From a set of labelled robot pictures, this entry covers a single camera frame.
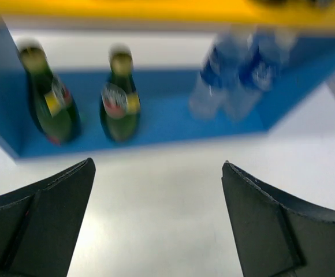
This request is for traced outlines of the water bottle blue label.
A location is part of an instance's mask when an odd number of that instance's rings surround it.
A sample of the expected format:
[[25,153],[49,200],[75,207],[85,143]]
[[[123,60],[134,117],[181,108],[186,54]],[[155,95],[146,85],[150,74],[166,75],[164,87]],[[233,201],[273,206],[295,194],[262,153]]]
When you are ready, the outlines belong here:
[[297,43],[297,33],[277,28],[255,32],[250,53],[241,63],[235,87],[228,92],[224,110],[232,121],[244,119],[277,82]]
[[189,109],[194,117],[216,116],[250,56],[255,32],[253,27],[231,27],[216,35],[190,95]]

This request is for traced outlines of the black gold can front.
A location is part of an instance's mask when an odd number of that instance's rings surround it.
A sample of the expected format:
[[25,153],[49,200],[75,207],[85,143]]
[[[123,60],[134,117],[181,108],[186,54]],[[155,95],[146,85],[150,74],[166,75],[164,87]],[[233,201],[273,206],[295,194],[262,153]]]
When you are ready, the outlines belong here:
[[335,0],[306,0],[306,2],[318,9],[326,9],[335,3]]

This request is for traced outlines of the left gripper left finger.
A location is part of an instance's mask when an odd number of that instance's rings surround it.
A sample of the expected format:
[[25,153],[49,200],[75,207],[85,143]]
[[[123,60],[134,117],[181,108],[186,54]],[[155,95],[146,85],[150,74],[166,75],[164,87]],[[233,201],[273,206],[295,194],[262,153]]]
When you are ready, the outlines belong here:
[[0,276],[67,276],[95,172],[88,158],[0,195]]

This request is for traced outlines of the green glass bottle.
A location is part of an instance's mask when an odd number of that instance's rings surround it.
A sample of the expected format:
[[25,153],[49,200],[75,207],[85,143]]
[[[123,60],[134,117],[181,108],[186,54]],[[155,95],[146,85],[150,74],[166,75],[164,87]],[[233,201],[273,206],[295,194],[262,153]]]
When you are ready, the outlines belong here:
[[51,70],[41,44],[33,39],[17,45],[28,84],[28,107],[38,130],[52,143],[67,144],[81,133],[81,121],[71,93]]
[[136,133],[140,119],[140,100],[132,77],[130,48],[115,44],[109,51],[110,74],[100,93],[100,122],[105,135],[116,143]]

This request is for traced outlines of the blue shelf with yellow board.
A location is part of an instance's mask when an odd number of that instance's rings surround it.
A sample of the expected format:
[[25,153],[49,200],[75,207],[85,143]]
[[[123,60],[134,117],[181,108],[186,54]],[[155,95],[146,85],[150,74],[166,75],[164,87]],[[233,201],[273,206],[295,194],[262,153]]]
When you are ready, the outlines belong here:
[[304,33],[290,71],[281,84],[243,122],[230,126],[223,115],[213,122],[193,119],[186,105],[196,71],[189,66],[147,67],[133,75],[142,116],[132,146],[207,139],[266,130],[335,71],[335,4],[326,11],[305,3],[266,7],[253,1],[0,1],[0,147],[14,159],[112,148],[99,120],[101,86],[107,70],[73,69],[60,73],[86,117],[84,134],[69,146],[47,141],[32,123],[26,80],[13,39],[3,22],[10,16],[53,21],[55,26],[192,28],[216,31],[231,23],[294,27]]

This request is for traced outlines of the left water bottle blue label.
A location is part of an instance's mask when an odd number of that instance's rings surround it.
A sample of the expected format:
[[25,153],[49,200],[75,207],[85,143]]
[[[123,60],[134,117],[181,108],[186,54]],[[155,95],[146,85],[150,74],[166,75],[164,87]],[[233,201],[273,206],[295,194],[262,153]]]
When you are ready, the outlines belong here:
[[250,56],[255,32],[253,27],[231,27],[216,35],[190,95],[189,109],[194,117],[216,116]]

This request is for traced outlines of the black gold can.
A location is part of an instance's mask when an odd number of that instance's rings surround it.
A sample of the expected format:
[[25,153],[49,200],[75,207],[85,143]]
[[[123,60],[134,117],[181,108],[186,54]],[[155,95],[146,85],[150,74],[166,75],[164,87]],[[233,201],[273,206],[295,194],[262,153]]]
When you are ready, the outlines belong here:
[[306,0],[306,2],[318,9],[326,9],[335,3],[335,0]]
[[280,8],[286,6],[289,0],[251,0],[251,2],[267,8]]

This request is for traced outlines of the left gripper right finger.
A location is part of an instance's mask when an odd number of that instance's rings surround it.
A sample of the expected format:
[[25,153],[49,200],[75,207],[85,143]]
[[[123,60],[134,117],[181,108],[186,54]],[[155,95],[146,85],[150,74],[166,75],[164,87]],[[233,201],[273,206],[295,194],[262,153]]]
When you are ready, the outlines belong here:
[[244,276],[335,276],[335,210],[229,162],[222,187]]

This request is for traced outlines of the right water bottle blue label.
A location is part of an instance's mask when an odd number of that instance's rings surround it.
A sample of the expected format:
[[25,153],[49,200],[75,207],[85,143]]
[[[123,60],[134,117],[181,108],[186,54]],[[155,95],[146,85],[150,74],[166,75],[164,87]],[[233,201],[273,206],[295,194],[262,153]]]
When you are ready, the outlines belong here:
[[235,87],[228,92],[224,110],[232,121],[244,119],[277,82],[297,43],[297,33],[277,28],[255,32],[250,53],[241,63]]

